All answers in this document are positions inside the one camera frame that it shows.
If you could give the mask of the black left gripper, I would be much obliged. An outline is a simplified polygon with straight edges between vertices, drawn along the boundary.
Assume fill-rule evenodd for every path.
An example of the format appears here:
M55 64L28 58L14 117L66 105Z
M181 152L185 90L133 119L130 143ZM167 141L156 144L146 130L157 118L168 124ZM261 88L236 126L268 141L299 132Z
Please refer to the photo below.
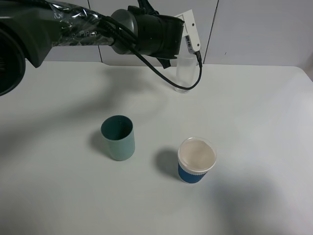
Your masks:
M175 59L179 54L184 21L172 16L149 15L142 8L129 6L137 25L137 43L141 55Z

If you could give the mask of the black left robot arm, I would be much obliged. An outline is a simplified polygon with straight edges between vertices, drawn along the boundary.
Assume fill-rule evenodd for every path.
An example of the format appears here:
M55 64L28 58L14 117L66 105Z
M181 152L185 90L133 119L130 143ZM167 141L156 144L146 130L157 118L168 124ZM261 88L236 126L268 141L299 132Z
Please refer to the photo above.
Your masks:
M29 61L39 67L53 47L110 46L140 60L156 58L164 68L179 53L184 21L161 15L148 1L104 16L56 0L0 3L0 93L18 86Z

